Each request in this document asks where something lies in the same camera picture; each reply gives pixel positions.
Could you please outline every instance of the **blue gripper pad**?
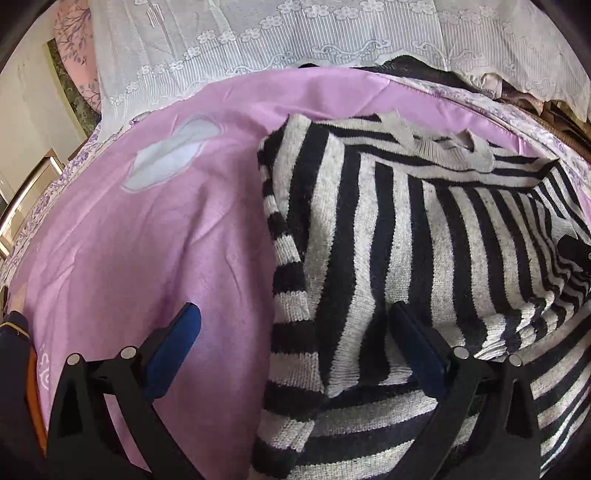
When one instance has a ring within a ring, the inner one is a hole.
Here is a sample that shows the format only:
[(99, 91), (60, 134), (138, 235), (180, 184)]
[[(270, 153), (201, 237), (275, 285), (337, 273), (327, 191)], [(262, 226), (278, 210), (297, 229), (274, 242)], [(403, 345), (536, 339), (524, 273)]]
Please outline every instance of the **blue gripper pad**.
[(144, 367), (142, 393), (148, 402), (166, 395), (200, 331), (201, 311), (193, 303), (186, 303)]

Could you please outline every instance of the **wall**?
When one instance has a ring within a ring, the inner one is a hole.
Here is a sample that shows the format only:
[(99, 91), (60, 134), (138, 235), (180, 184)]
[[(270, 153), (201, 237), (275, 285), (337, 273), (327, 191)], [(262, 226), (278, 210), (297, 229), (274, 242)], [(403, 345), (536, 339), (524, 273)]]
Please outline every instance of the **wall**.
[[(37, 19), (0, 73), (0, 194), (7, 200), (50, 149), (67, 163), (86, 139), (46, 46), (56, 7)], [(40, 182), (31, 194), (45, 187)]]

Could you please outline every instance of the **orange fabric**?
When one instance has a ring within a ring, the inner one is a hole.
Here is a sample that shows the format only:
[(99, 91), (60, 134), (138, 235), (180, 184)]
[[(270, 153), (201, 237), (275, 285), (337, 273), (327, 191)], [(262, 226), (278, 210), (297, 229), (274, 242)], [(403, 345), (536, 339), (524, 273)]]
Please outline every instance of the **orange fabric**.
[(29, 355), (29, 364), (27, 366), (27, 405), (31, 413), (31, 421), (37, 434), (37, 440), (41, 446), (43, 454), (47, 453), (47, 432), (45, 425), (43, 425), (43, 418), (41, 417), (41, 405), (39, 403), (39, 391), (37, 390), (37, 354), (33, 347), (31, 347), (31, 354)]

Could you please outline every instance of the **metal screw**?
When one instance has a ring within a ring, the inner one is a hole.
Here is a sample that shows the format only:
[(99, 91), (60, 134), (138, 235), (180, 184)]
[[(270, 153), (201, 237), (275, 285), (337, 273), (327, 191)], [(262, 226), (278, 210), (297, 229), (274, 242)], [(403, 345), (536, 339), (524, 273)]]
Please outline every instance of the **metal screw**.
[(523, 365), (521, 358), (519, 358), (517, 355), (509, 355), (509, 363), (514, 367), (520, 367)]
[(461, 360), (466, 360), (470, 357), (470, 352), (462, 346), (455, 347), (453, 349), (453, 354)]
[(76, 365), (79, 361), (80, 355), (78, 355), (77, 353), (71, 354), (66, 360), (66, 362), (68, 362), (68, 365)]
[(123, 350), (121, 350), (121, 358), (125, 358), (129, 360), (130, 358), (135, 357), (135, 354), (138, 352), (137, 348), (134, 346), (126, 346)]

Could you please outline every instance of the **striped sweater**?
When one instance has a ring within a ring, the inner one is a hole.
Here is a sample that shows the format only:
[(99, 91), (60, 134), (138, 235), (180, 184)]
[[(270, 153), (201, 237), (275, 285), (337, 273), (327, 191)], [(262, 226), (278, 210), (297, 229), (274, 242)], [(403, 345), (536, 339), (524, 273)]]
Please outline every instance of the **striped sweater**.
[(395, 466), (437, 405), (388, 332), (398, 300), (477, 358), (523, 357), (548, 469), (591, 400), (591, 278), (556, 247), (591, 239), (560, 162), (393, 112), (292, 116), (261, 142), (259, 168), (278, 266), (249, 478), (376, 479)]

